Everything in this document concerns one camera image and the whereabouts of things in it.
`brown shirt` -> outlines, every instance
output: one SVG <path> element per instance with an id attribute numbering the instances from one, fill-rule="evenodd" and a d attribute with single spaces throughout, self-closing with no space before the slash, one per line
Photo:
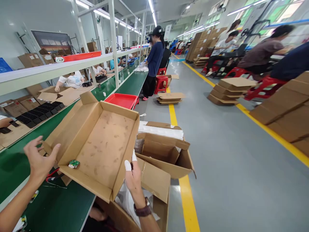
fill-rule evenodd
<path id="1" fill-rule="evenodd" d="M 270 57 L 283 49 L 284 46 L 280 40 L 267 38 L 257 44 L 250 50 L 237 65 L 240 68 L 248 68 L 255 65 L 264 65 L 270 61 Z"/>

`black pants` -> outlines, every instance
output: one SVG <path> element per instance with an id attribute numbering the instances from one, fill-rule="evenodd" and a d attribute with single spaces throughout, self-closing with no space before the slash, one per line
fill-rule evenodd
<path id="1" fill-rule="evenodd" d="M 207 70 L 209 70 L 210 68 L 212 68 L 213 66 L 213 63 L 216 61 L 216 60 L 223 60 L 223 64 L 222 64 L 222 67 L 224 67 L 228 62 L 229 62 L 229 58 L 225 57 L 225 56 L 211 56 L 209 57 L 208 59 L 208 64 L 207 64 Z"/>
<path id="2" fill-rule="evenodd" d="M 155 92 L 155 77 L 147 75 L 146 80 L 143 84 L 143 95 L 148 98 Z"/>

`hand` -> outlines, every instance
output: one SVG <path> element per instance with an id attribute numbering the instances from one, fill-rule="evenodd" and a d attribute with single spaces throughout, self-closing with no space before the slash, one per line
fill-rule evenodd
<path id="1" fill-rule="evenodd" d="M 56 86 L 56 87 L 55 87 L 55 92 L 60 92 L 59 86 Z"/>
<path id="2" fill-rule="evenodd" d="M 43 147 L 37 148 L 36 146 L 42 143 L 42 138 L 43 136 L 37 137 L 23 148 L 30 163 L 30 180 L 36 181 L 39 184 L 43 182 L 55 164 L 56 156 L 61 145 L 57 144 L 49 157 L 41 156 L 39 151 Z"/>
<path id="3" fill-rule="evenodd" d="M 139 168 L 134 149 L 132 154 L 132 164 L 133 170 L 131 168 L 131 163 L 128 160 L 125 160 L 126 186 L 130 190 L 136 208 L 144 208 L 146 207 L 146 201 L 141 186 L 141 169 Z"/>

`white shirt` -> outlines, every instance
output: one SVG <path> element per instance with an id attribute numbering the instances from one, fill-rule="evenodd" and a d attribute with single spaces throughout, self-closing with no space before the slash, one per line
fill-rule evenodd
<path id="1" fill-rule="evenodd" d="M 78 88 L 78 87 L 81 87 L 82 86 L 82 82 L 81 80 L 84 79 L 83 76 L 81 75 L 80 71 L 76 71 L 74 76 L 69 76 L 68 78 L 66 77 L 59 77 L 59 80 L 61 83 L 67 83 L 67 85 L 69 87 L 72 87 L 72 88 Z"/>
<path id="2" fill-rule="evenodd" d="M 236 43 L 236 40 L 231 40 L 231 41 L 228 42 L 228 43 L 226 43 L 225 41 L 226 41 L 226 39 L 219 41 L 219 42 L 216 44 L 216 47 L 227 47 L 227 46 L 229 46 L 229 45 L 231 45 L 231 44 Z M 229 47 L 228 49 L 217 49 L 217 50 L 213 50 L 213 53 L 211 54 L 211 56 L 219 55 L 219 54 L 222 53 L 222 52 L 227 52 L 227 51 L 230 50 L 230 48 L 231 48 L 231 47 Z"/>

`yellow floor line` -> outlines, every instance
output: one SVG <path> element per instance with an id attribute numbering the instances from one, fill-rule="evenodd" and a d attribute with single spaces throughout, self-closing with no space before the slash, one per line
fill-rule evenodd
<path id="1" fill-rule="evenodd" d="M 171 124 L 178 126 L 175 108 L 173 104 L 168 105 L 170 110 Z M 200 232 L 199 221 L 196 215 L 196 209 L 192 196 L 191 185 L 189 176 L 185 176 L 179 179 L 180 195 L 183 203 L 183 218 L 186 226 L 186 232 Z"/>
<path id="2" fill-rule="evenodd" d="M 187 64 L 185 61 L 183 61 L 186 66 L 188 66 L 193 72 L 195 72 L 200 78 L 202 78 L 204 81 L 206 81 L 208 84 L 210 84 L 212 87 L 215 86 L 213 82 L 208 80 L 205 76 L 200 74 L 198 71 L 196 71 L 194 68 L 192 68 L 189 64 Z M 283 139 L 280 135 L 269 129 L 267 126 L 260 123 L 258 120 L 253 118 L 249 111 L 242 106 L 241 104 L 237 104 L 236 107 L 240 109 L 245 115 L 247 115 L 252 121 L 254 121 L 259 127 L 261 127 L 263 130 L 265 130 L 271 137 L 273 137 L 275 140 L 277 140 L 282 146 L 284 146 L 289 152 L 291 152 L 296 158 L 298 158 L 301 162 L 304 163 L 307 167 L 309 167 L 309 157 L 307 157 L 303 152 L 301 152 L 299 149 L 297 149 L 295 146 L 290 144 L 288 141 Z"/>

